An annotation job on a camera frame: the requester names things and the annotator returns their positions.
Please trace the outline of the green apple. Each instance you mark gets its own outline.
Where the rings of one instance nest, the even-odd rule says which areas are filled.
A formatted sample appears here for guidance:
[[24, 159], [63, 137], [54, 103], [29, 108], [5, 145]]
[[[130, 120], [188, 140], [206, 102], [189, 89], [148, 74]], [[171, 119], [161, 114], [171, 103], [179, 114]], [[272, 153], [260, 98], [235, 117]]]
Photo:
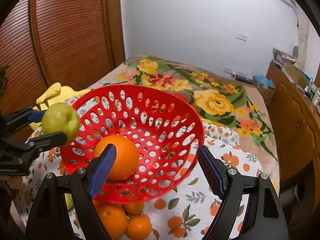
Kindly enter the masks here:
[[80, 129], [80, 118], [77, 111], [64, 102], [51, 105], [42, 117], [42, 131], [44, 134], [63, 132], [67, 141], [65, 145], [70, 145]]

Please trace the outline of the large orange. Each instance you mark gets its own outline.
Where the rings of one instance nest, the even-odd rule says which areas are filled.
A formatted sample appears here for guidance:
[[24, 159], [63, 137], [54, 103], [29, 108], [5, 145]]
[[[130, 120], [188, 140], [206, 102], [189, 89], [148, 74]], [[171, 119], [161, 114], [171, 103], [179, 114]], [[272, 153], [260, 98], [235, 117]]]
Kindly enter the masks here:
[[118, 204], [106, 204], [93, 200], [93, 205], [112, 239], [119, 239], [126, 231], [128, 219], [123, 208]]
[[139, 163], [139, 151], [135, 144], [125, 137], [109, 135], [100, 140], [95, 149], [94, 157], [99, 157], [108, 144], [116, 147], [116, 160], [108, 175], [111, 180], [125, 180], [132, 176]]

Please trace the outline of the small mandarin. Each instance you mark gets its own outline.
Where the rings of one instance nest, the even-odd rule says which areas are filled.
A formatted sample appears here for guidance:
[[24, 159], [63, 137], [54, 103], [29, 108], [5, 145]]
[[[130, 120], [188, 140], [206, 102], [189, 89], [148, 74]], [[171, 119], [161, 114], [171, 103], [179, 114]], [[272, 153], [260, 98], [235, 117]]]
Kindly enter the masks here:
[[140, 214], [129, 220], [126, 235], [129, 239], [143, 240], [152, 232], [151, 220], [148, 215]]
[[123, 204], [121, 207], [129, 215], [138, 215], [143, 212], [145, 204], [144, 202], [129, 203], [129, 204]]

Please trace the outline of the yellow Pikachu plush toy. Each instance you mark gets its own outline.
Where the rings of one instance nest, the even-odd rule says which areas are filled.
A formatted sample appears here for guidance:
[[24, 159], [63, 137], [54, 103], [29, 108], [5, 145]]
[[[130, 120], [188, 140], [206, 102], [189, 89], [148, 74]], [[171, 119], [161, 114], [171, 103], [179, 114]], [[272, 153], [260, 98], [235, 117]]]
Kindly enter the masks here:
[[[89, 92], [89, 89], [84, 89], [79, 92], [74, 91], [71, 87], [68, 86], [62, 86], [61, 83], [57, 82], [53, 85], [51, 85], [43, 95], [41, 95], [32, 105], [31, 108], [38, 110], [38, 111], [44, 111], [47, 110], [51, 105], [58, 103], [58, 102], [64, 102], [70, 98], [76, 97], [76, 96], [82, 96]], [[32, 122], [29, 124], [29, 126], [36, 130], [38, 127], [40, 127], [42, 122]]]

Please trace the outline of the orange-print white tablecloth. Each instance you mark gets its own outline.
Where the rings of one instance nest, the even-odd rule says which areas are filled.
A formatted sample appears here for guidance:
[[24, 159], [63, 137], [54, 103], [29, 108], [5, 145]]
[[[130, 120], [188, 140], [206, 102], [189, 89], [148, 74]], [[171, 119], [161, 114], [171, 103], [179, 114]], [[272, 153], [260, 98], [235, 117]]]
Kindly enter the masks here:
[[[204, 142], [215, 158], [226, 167], [237, 169], [245, 176], [256, 177], [263, 166], [259, 161], [261, 147], [253, 142], [257, 129], [249, 133], [242, 128], [224, 128], [203, 121]], [[26, 224], [33, 199], [48, 172], [66, 174], [60, 149], [42, 152], [32, 163], [30, 174], [23, 178], [22, 187], [14, 200], [17, 213]], [[196, 165], [187, 178], [176, 188], [161, 197], [145, 202], [144, 213], [152, 222], [153, 232], [149, 239], [202, 239], [221, 205], [214, 195], [200, 168]]]

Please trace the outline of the brown louvered wardrobe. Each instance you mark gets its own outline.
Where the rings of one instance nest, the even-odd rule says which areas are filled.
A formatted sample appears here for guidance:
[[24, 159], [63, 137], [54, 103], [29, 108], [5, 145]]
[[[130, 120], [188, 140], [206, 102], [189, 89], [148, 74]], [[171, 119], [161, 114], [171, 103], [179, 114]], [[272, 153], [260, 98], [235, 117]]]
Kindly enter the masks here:
[[59, 82], [82, 90], [125, 59], [120, 0], [13, 0], [1, 20], [1, 112]]

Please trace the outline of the red perforated plastic basket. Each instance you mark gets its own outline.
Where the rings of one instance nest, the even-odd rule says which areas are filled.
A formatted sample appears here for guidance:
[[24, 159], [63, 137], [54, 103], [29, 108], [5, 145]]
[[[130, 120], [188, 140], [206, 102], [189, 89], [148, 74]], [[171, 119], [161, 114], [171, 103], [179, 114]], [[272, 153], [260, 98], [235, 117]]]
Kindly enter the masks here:
[[175, 189], [197, 163], [204, 142], [202, 122], [177, 96], [137, 85], [109, 85], [91, 90], [73, 103], [80, 116], [76, 139], [60, 149], [68, 174], [86, 167], [97, 143], [110, 135], [130, 139], [139, 152], [128, 179], [108, 179], [96, 200], [114, 204], [147, 202]]

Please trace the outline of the wooden sideboard cabinet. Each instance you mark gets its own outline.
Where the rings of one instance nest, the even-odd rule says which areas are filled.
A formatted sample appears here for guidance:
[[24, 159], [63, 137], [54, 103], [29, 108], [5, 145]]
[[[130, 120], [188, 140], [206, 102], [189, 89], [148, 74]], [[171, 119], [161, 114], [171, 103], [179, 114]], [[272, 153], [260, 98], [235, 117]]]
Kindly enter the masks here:
[[319, 114], [274, 63], [266, 77], [276, 87], [267, 110], [276, 139], [280, 195], [293, 194], [285, 211], [289, 233], [295, 236], [319, 221]]

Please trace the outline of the floral bed blanket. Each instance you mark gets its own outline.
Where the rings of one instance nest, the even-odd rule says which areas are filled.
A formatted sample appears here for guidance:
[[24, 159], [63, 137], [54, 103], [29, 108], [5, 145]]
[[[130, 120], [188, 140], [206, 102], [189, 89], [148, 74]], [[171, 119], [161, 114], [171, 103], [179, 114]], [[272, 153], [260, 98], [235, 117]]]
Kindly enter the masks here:
[[211, 144], [224, 128], [234, 131], [239, 136], [240, 148], [247, 153], [244, 170], [258, 161], [274, 187], [279, 188], [273, 128], [264, 100], [252, 85], [148, 54], [124, 61], [94, 86], [118, 83], [163, 90], [191, 104], [204, 122]]

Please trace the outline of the cardboard box with blue bags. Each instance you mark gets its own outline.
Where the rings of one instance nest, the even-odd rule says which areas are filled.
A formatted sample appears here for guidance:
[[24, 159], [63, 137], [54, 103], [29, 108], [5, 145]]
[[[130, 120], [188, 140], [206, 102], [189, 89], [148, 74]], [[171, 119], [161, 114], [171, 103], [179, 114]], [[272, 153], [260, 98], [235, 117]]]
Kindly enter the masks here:
[[267, 79], [263, 74], [258, 73], [253, 76], [253, 86], [259, 91], [265, 104], [269, 104], [273, 99], [276, 87], [273, 82]]

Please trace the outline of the cardboard box on cabinet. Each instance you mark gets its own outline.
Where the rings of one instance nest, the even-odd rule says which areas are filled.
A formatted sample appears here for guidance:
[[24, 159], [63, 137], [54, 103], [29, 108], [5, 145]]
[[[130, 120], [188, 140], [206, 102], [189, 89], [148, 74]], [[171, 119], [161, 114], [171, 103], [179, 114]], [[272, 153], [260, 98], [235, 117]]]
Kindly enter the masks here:
[[305, 77], [303, 72], [295, 67], [294, 65], [288, 63], [285, 67], [285, 71], [287, 74], [291, 77], [291, 79], [294, 81], [294, 83], [303, 89], [309, 84], [308, 79]]

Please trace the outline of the beige curtain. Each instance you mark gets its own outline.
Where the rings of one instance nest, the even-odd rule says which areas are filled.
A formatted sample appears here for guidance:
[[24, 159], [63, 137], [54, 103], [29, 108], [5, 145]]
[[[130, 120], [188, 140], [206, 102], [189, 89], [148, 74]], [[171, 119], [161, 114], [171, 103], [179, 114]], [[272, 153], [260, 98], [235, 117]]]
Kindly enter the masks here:
[[293, 8], [297, 15], [298, 29], [298, 56], [296, 65], [297, 68], [304, 71], [306, 66], [306, 51], [309, 40], [309, 18], [297, 3], [293, 6]]

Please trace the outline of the white wall socket strip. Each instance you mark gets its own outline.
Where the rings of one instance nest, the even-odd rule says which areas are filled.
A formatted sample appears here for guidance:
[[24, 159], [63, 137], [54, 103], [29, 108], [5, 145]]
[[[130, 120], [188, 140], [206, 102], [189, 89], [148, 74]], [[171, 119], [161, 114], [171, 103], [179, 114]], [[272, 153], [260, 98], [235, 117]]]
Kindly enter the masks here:
[[223, 69], [223, 72], [226, 73], [226, 74], [231, 75], [231, 77], [233, 77], [235, 79], [243, 79], [243, 80], [250, 80], [251, 79], [250, 77], [248, 77], [247, 74], [239, 72], [239, 71], [236, 71], [236, 70], [232, 70], [232, 69], [227, 68], [227, 67], [225, 67]]

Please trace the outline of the white wall switch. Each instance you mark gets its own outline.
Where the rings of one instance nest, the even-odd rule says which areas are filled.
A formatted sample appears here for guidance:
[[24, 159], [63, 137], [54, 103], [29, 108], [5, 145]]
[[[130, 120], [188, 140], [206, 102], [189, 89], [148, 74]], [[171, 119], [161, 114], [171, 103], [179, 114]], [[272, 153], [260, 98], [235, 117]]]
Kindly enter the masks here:
[[237, 33], [236, 34], [236, 39], [247, 42], [248, 36], [242, 34], [242, 33]]

